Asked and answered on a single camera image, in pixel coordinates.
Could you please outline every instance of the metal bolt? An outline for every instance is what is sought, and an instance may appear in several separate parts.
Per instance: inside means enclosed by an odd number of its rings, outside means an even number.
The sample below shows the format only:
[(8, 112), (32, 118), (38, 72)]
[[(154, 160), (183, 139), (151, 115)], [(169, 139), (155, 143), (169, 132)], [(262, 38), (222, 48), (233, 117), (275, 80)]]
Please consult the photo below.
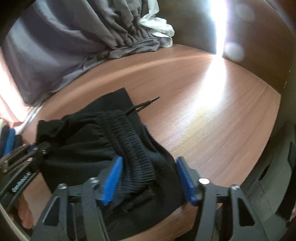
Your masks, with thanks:
[(66, 183), (61, 183), (58, 185), (59, 189), (66, 189), (68, 186)]
[(96, 177), (91, 177), (91, 178), (89, 179), (89, 182), (90, 182), (90, 183), (98, 183), (99, 180), (98, 180)]
[(231, 189), (232, 190), (238, 190), (239, 189), (239, 186), (238, 185), (231, 185)]
[(210, 183), (210, 180), (207, 178), (200, 178), (200, 179), (198, 179), (198, 181), (203, 185), (207, 185)]

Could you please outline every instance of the blue gripper pad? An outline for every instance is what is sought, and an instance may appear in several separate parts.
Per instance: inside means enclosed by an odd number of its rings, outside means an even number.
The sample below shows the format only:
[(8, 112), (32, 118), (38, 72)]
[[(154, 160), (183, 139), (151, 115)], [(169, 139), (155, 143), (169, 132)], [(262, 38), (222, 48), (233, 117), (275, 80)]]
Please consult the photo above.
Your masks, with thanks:
[(118, 185), (119, 179), (123, 169), (123, 158), (121, 156), (115, 157), (108, 168), (108, 174), (102, 186), (101, 202), (104, 206), (113, 199), (115, 189)]
[(197, 204), (195, 198), (195, 188), (198, 185), (198, 179), (200, 178), (196, 170), (191, 169), (183, 157), (177, 158), (177, 171), (179, 174), (181, 186), (184, 191), (185, 199), (192, 205)]

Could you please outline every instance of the drawstring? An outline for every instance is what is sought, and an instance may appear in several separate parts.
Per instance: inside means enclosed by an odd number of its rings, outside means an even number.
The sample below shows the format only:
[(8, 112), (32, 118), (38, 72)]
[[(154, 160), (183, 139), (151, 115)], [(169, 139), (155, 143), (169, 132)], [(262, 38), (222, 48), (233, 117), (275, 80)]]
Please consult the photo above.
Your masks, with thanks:
[(146, 108), (148, 105), (150, 105), (152, 102), (156, 101), (157, 99), (159, 99), (159, 96), (155, 97), (155, 98), (152, 99), (152, 100), (148, 100), (148, 101), (146, 101), (146, 102), (144, 102), (144, 103), (134, 105), (133, 107), (131, 107), (131, 108), (129, 108), (129, 109), (126, 110), (126, 115), (130, 114), (130, 113), (133, 112), (135, 109), (140, 108), (140, 109), (137, 110), (137, 112), (138, 112), (138, 111), (140, 111), (140, 110)]

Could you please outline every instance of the silver screw head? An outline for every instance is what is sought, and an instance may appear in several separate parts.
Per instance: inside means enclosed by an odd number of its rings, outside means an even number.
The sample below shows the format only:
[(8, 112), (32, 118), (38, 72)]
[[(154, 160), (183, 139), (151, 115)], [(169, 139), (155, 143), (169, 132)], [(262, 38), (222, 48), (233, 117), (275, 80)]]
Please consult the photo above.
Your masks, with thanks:
[(231, 189), (232, 190), (238, 190), (239, 189), (239, 186), (238, 185), (231, 185)]
[(59, 189), (66, 189), (67, 187), (68, 187), (68, 186), (67, 186), (66, 183), (61, 183), (61, 184), (58, 185), (58, 188), (59, 188)]
[(96, 177), (91, 177), (91, 178), (89, 179), (89, 182), (90, 182), (90, 183), (98, 183), (99, 180), (98, 180)]
[(200, 179), (198, 179), (198, 181), (203, 185), (207, 185), (210, 183), (210, 180), (207, 178), (200, 178)]

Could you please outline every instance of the wooden table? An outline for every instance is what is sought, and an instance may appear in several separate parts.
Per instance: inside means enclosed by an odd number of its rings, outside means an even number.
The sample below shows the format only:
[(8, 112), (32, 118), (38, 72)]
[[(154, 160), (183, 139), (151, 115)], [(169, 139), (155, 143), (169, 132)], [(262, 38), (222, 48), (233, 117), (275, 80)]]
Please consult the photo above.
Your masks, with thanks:
[[(160, 99), (141, 121), (174, 158), (217, 185), (241, 184), (271, 134), (280, 95), (264, 81), (221, 57), (182, 45), (105, 62), (55, 94), (23, 133), (36, 136), (38, 120), (59, 119), (125, 87), (134, 104)], [(37, 221), (50, 193), (41, 176), (24, 192)], [(169, 241), (190, 230), (196, 208), (187, 204), (127, 240)]]

